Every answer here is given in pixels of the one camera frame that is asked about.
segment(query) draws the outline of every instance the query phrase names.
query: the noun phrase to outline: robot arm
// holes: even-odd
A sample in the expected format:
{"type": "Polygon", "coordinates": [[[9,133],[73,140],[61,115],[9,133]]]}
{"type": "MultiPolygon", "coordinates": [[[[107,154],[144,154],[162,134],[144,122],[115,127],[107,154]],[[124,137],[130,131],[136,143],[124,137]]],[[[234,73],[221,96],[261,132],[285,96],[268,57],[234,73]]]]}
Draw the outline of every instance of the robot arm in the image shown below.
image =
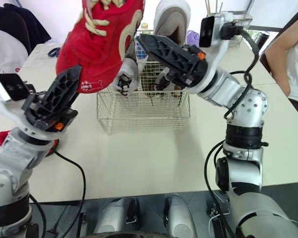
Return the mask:
{"type": "Polygon", "coordinates": [[[261,141],[267,96],[252,88],[251,82],[240,86],[230,73],[218,67],[228,49],[228,39],[241,31],[231,21],[227,13],[203,19],[200,46],[212,47],[207,56],[195,46],[180,47],[163,36],[140,35],[138,41],[152,59],[167,67],[161,76],[216,106],[230,109],[231,116],[225,116],[226,156],[217,161],[216,181],[230,200],[230,225],[235,232],[231,236],[298,237],[298,229],[278,204],[260,193],[263,146],[268,146],[261,141]]]}
{"type": "Polygon", "coordinates": [[[0,74],[0,113],[18,124],[0,149],[0,237],[25,237],[28,231],[28,180],[77,116],[71,105],[77,97],[80,69],[66,70],[47,92],[34,94],[17,74],[0,74]]]}

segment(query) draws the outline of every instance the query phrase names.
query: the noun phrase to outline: dark jacket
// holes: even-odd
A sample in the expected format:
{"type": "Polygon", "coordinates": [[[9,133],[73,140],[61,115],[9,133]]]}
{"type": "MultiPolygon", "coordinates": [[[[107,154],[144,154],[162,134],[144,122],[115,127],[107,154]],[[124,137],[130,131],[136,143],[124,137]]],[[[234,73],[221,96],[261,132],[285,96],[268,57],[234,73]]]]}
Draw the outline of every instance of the dark jacket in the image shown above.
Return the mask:
{"type": "Polygon", "coordinates": [[[47,33],[42,24],[28,9],[17,7],[9,3],[5,3],[3,6],[5,10],[18,13],[25,21],[32,50],[37,44],[45,43],[46,41],[51,39],[49,33],[47,33]]]}
{"type": "Polygon", "coordinates": [[[25,46],[28,54],[31,53],[28,30],[23,18],[18,13],[0,7],[0,30],[18,39],[25,46]]]}

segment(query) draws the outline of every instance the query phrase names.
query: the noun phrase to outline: wall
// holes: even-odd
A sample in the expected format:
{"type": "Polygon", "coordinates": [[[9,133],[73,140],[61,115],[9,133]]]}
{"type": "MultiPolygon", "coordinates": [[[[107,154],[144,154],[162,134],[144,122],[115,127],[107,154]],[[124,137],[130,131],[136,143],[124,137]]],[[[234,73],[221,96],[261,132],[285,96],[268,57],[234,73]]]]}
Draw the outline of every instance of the wall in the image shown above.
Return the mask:
{"type": "MultiPolygon", "coordinates": [[[[0,0],[0,5],[12,0],[0,0]]],[[[19,0],[24,8],[31,10],[56,42],[63,42],[72,30],[81,12],[81,0],[19,0]]],[[[209,0],[215,11],[216,0],[209,0]]],[[[244,10],[249,0],[223,0],[223,11],[244,10]]],[[[143,22],[153,28],[155,9],[160,0],[147,0],[143,22]]],[[[207,11],[204,0],[187,0],[191,7],[190,30],[200,32],[201,20],[207,11]]],[[[255,0],[251,10],[252,25],[282,28],[298,11],[298,0],[255,0]]]]}
{"type": "Polygon", "coordinates": [[[80,0],[19,0],[38,18],[51,37],[64,42],[82,10],[80,0]]]}
{"type": "Polygon", "coordinates": [[[5,3],[13,3],[13,2],[9,0],[0,0],[0,6],[3,6],[3,4],[5,3]]]}
{"type": "Polygon", "coordinates": [[[252,25],[283,28],[298,12],[298,0],[255,0],[252,25]]]}

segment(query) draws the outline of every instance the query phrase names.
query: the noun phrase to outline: person's arm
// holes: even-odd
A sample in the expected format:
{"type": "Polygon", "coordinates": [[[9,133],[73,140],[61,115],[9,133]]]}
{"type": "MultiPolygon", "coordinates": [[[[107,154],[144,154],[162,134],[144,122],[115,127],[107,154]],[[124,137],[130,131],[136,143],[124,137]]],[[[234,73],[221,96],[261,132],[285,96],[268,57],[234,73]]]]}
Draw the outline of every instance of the person's arm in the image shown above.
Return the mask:
{"type": "Polygon", "coordinates": [[[289,96],[291,92],[286,69],[287,50],[297,43],[298,21],[282,33],[265,52],[273,78],[286,96],[289,96]]]}

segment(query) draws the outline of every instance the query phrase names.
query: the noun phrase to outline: black cable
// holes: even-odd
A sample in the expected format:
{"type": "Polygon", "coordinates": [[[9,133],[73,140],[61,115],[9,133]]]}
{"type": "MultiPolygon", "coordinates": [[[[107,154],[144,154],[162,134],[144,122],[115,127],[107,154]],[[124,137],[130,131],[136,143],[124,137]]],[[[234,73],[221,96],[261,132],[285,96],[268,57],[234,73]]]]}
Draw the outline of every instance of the black cable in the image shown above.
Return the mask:
{"type": "Polygon", "coordinates": [[[29,195],[30,199],[33,201],[33,203],[36,205],[36,207],[38,208],[40,214],[41,214],[41,217],[42,217],[42,220],[43,220],[43,232],[42,232],[42,238],[45,237],[45,233],[46,233],[46,217],[45,217],[45,214],[44,214],[44,211],[40,205],[40,203],[30,194],[29,195]]]}
{"type": "Polygon", "coordinates": [[[213,153],[219,146],[223,145],[224,141],[225,141],[225,140],[221,141],[220,143],[218,143],[217,145],[215,145],[215,146],[212,148],[212,150],[210,150],[210,152],[209,152],[209,154],[208,154],[208,156],[207,156],[207,158],[206,158],[206,160],[205,160],[205,164],[204,164],[204,179],[205,179],[205,183],[206,183],[206,185],[207,185],[207,187],[208,187],[209,193],[210,193],[210,195],[211,195],[211,197],[212,197],[212,199],[213,199],[213,202],[215,203],[215,206],[216,206],[218,212],[220,213],[220,218],[223,220],[224,225],[225,225],[225,227],[226,227],[226,229],[227,229],[229,235],[230,235],[232,238],[235,238],[235,235],[234,235],[234,233],[233,233],[231,227],[229,226],[227,220],[226,220],[225,217],[224,217],[224,214],[223,214],[223,211],[222,211],[222,209],[221,209],[221,206],[220,206],[219,202],[217,201],[217,199],[216,199],[216,197],[215,197],[215,195],[214,195],[214,193],[213,193],[213,191],[212,191],[212,189],[211,189],[211,187],[210,187],[209,180],[208,180],[208,173],[207,173],[207,171],[208,171],[208,162],[209,162],[209,160],[210,160],[210,157],[211,157],[212,153],[213,153]]]}
{"type": "Polygon", "coordinates": [[[64,237],[66,237],[66,235],[70,232],[70,230],[73,228],[73,226],[74,226],[75,222],[77,221],[77,219],[79,218],[80,212],[81,212],[81,210],[82,210],[82,208],[83,208],[83,204],[84,204],[84,201],[85,201],[85,193],[86,193],[86,177],[85,177],[85,172],[84,172],[83,168],[82,168],[79,164],[77,164],[77,163],[75,163],[74,161],[72,161],[72,160],[66,158],[66,157],[63,156],[63,155],[61,155],[61,154],[60,154],[59,152],[57,152],[56,150],[54,150],[54,153],[55,153],[57,156],[59,156],[60,158],[62,158],[63,160],[65,160],[65,161],[67,161],[67,162],[69,162],[69,163],[75,165],[76,167],[78,167],[79,170],[80,170],[80,172],[81,172],[81,175],[83,176],[83,183],[84,183],[84,189],[83,189],[83,196],[82,196],[82,199],[81,199],[81,204],[80,204],[80,206],[79,206],[77,215],[76,215],[76,217],[74,218],[72,224],[71,224],[70,227],[66,230],[66,232],[61,236],[61,238],[64,238],[64,237]]]}
{"type": "Polygon", "coordinates": [[[249,36],[249,34],[246,31],[241,30],[240,34],[250,44],[250,46],[252,48],[252,51],[254,53],[254,60],[245,72],[244,71],[239,72],[239,73],[244,73],[244,80],[247,83],[247,86],[246,86],[245,90],[243,91],[242,95],[237,99],[237,101],[233,104],[233,106],[225,113],[225,115],[224,115],[225,119],[227,119],[228,115],[231,112],[233,112],[233,110],[238,106],[238,104],[244,99],[244,97],[246,96],[248,91],[251,89],[251,87],[252,87],[252,76],[250,74],[250,71],[254,68],[254,66],[257,64],[257,62],[259,60],[259,49],[258,49],[257,45],[255,44],[255,42],[252,40],[252,38],[249,36]]]}
{"type": "Polygon", "coordinates": [[[217,152],[214,155],[214,167],[215,168],[217,167],[217,157],[222,149],[223,149],[223,144],[219,147],[219,149],[217,150],[217,152]]]}

